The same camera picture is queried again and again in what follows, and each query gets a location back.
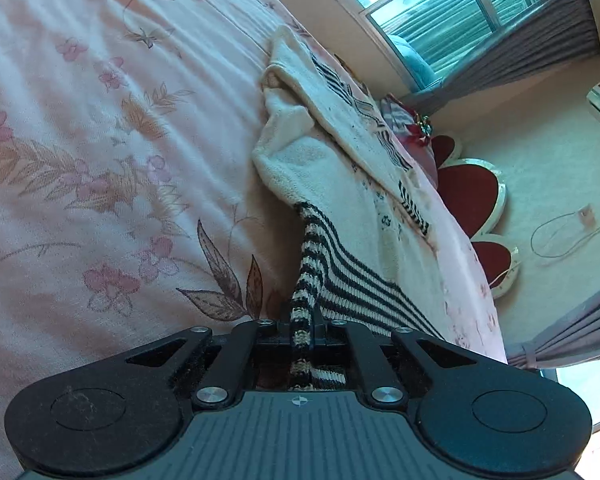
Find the metal screw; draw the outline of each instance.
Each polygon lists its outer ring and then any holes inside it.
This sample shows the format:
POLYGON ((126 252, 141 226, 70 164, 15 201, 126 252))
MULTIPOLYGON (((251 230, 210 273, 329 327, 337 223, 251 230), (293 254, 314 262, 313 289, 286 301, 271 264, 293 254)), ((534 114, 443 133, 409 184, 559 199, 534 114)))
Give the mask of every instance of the metal screw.
POLYGON ((196 392, 196 397, 198 400, 202 402, 208 402, 209 404, 214 404, 215 402, 222 402, 225 400, 229 394, 224 388, 220 388, 218 386, 208 386, 206 388, 201 388, 196 392))
POLYGON ((371 392, 371 396, 378 402, 398 402, 402 399, 402 392, 392 386, 381 386, 371 392))

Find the gray gripper base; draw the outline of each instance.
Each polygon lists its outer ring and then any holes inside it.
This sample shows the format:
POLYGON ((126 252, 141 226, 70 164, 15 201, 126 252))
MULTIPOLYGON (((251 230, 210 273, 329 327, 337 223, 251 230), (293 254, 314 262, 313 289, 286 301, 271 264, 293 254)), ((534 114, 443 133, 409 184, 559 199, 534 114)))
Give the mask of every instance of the gray gripper base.
MULTIPOLYGON (((196 415, 167 452, 116 480, 469 480, 431 454, 397 413, 353 392, 246 392, 196 415)), ((554 480, 580 478, 573 472, 554 480)), ((42 480, 27 472, 21 480, 42 480)))

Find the bed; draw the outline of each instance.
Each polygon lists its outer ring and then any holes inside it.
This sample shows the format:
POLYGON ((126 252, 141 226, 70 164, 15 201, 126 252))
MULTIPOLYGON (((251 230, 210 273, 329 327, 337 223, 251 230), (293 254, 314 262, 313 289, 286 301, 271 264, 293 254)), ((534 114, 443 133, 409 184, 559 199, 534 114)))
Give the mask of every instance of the bed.
MULTIPOLYGON (((2 417, 24 386, 189 326, 285 315, 304 223, 252 156, 281 27, 373 107, 278 0, 0 0, 0 479, 20 471, 2 417)), ((420 311, 505 360, 469 240, 384 142, 436 232, 411 249, 436 276, 420 311)))

